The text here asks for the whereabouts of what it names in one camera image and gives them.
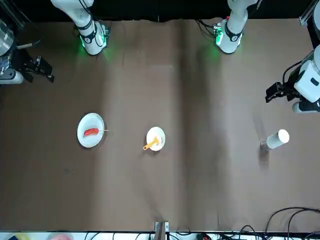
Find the small white bowl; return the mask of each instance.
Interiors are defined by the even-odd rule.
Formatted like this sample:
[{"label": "small white bowl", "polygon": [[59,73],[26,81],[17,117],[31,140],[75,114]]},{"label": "small white bowl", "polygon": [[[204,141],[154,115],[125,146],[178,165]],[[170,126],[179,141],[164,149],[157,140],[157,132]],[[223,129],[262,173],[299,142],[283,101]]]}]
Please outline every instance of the small white bowl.
[{"label": "small white bowl", "polygon": [[152,151],[159,151],[165,145],[166,135],[165,132],[158,126],[154,126],[148,131],[148,133],[146,134],[146,143],[151,143],[155,139],[155,137],[159,140],[159,144],[153,144],[150,149]]},{"label": "small white bowl", "polygon": [[85,136],[85,131],[93,128],[105,130],[105,123],[99,114],[91,112],[80,120],[76,132],[79,143],[85,148],[96,146],[104,136],[104,131],[99,131],[97,135]]}]

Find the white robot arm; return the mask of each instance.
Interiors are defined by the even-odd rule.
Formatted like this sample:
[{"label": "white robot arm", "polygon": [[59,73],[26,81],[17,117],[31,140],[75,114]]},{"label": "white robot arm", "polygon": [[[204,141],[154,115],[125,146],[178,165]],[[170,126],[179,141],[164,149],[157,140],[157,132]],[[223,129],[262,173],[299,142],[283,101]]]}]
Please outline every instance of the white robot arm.
[{"label": "white robot arm", "polygon": [[224,53],[232,54],[240,45],[243,30],[248,20],[247,8],[257,2],[258,0],[228,0],[231,13],[228,19],[219,23],[221,31],[215,42]]},{"label": "white robot arm", "polygon": [[107,46],[109,29],[94,21],[88,9],[94,4],[94,0],[51,0],[51,2],[72,19],[88,54],[96,55]]},{"label": "white robot arm", "polygon": [[[317,3],[313,12],[314,26],[320,29],[320,2]],[[296,67],[285,81],[288,70]],[[266,91],[265,101],[286,97],[288,101],[298,98],[293,104],[295,113],[317,113],[320,112],[320,45],[302,61],[285,70],[282,83],[276,82]]]}]

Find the yellow handle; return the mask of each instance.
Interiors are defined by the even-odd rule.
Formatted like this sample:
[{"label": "yellow handle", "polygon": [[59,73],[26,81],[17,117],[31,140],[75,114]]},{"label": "yellow handle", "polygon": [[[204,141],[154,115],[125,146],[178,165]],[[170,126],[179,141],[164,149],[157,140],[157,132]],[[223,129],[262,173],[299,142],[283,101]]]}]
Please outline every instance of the yellow handle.
[{"label": "yellow handle", "polygon": [[148,148],[150,148],[153,144],[159,144],[159,140],[158,138],[155,136],[154,140],[152,142],[150,142],[149,144],[145,145],[143,147],[143,150],[147,150]]}]

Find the black cable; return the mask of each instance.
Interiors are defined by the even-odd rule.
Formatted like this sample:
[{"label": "black cable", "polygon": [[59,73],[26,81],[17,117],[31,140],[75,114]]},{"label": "black cable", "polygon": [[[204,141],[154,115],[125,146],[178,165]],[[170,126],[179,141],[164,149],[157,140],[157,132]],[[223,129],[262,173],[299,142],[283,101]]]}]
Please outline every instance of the black cable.
[{"label": "black cable", "polygon": [[213,43],[213,42],[214,42],[214,41],[213,41],[213,37],[214,37],[214,36],[213,36],[213,35],[209,36],[206,32],[203,31],[203,29],[201,28],[200,24],[199,24],[197,21],[195,21],[195,22],[196,22],[196,24],[197,24],[197,26],[198,26],[198,28],[199,28],[199,30],[200,30],[201,35],[202,35],[207,41]]},{"label": "black cable", "polygon": [[290,224],[291,224],[291,221],[292,219],[294,218],[295,215],[297,215],[298,213],[301,213],[301,212],[305,212],[305,211],[308,211],[308,210],[299,210],[299,211],[296,211],[294,214],[292,214],[292,216],[290,217],[289,221],[288,221],[288,228],[287,228],[287,232],[288,232],[288,237],[287,237],[287,240],[289,240],[289,235],[290,235]]},{"label": "black cable", "polygon": [[312,236],[313,234],[316,234],[316,233],[320,233],[320,231],[313,231],[309,235],[307,235],[304,239],[307,239],[307,238],[309,238],[310,236]]},{"label": "black cable", "polygon": [[282,76],[282,83],[283,83],[283,84],[285,84],[286,73],[287,73],[290,69],[292,69],[293,67],[295,67],[295,66],[297,66],[297,65],[299,65],[299,64],[301,64],[301,63],[302,63],[302,61],[298,61],[298,62],[296,62],[295,64],[293,64],[293,65],[291,65],[290,67],[288,67],[288,68],[284,71],[283,76]]},{"label": "black cable", "polygon": [[196,20],[198,21],[200,24],[202,24],[203,26],[205,26],[206,28],[211,28],[213,29],[214,27],[212,25],[206,24],[204,23],[204,21],[202,21],[201,19]]},{"label": "black cable", "polygon": [[313,208],[310,208],[310,209],[302,209],[302,210],[296,211],[294,214],[292,214],[292,216],[290,217],[290,219],[289,219],[289,221],[288,221],[288,228],[287,228],[288,237],[287,237],[287,240],[289,240],[290,224],[291,224],[292,219],[294,218],[295,215],[297,215],[298,213],[302,213],[302,212],[314,212],[314,213],[320,214],[320,211],[318,211],[318,209],[313,209]]},{"label": "black cable", "polygon": [[176,240],[180,240],[179,238],[177,238],[176,236],[172,235],[171,233],[169,234],[169,236],[174,237]]},{"label": "black cable", "polygon": [[90,238],[90,240],[93,240],[99,233],[101,233],[101,231],[98,231],[95,235],[93,235],[93,237]]},{"label": "black cable", "polygon": [[309,207],[301,207],[301,206],[292,206],[292,207],[286,207],[286,208],[282,208],[278,211],[275,211],[270,217],[269,217],[269,220],[265,226],[265,230],[264,230],[264,233],[266,233],[268,231],[268,227],[269,227],[269,224],[271,222],[271,219],[274,217],[274,215],[280,213],[280,212],[283,212],[283,211],[286,211],[286,210],[307,210],[307,211],[313,211],[315,213],[319,213],[320,214],[320,209],[317,209],[317,208],[309,208]]},{"label": "black cable", "polygon": [[[199,20],[195,20],[199,25],[200,25],[200,27],[201,27],[201,22],[199,21]],[[208,32],[208,34],[209,34],[209,36],[210,37],[212,37],[213,35],[214,35],[214,33],[213,32],[211,32],[209,29],[208,29],[208,27],[206,27],[206,26],[204,26],[204,25],[202,25],[202,27],[204,27],[204,29]]]},{"label": "black cable", "polygon": [[180,235],[180,236],[188,236],[191,234],[191,232],[187,232],[187,233],[181,233],[181,232],[176,232],[176,234]]},{"label": "black cable", "polygon": [[240,237],[241,237],[241,233],[244,231],[245,228],[250,228],[254,233],[256,232],[252,226],[250,226],[250,225],[248,225],[248,224],[247,224],[247,225],[244,225],[244,226],[241,228],[240,232],[239,232],[239,240],[240,240]]}]

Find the black background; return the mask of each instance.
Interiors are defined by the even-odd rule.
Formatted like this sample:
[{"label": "black background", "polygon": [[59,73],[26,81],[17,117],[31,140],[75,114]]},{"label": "black background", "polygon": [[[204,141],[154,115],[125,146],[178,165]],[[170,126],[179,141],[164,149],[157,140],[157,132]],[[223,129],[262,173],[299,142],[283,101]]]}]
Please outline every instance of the black background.
[{"label": "black background", "polygon": [[[263,0],[260,8],[248,9],[252,19],[298,18],[311,0]],[[71,21],[50,0],[15,0],[16,5],[35,22]],[[230,14],[227,0],[95,0],[92,13],[102,20],[150,20],[225,18]]]}]

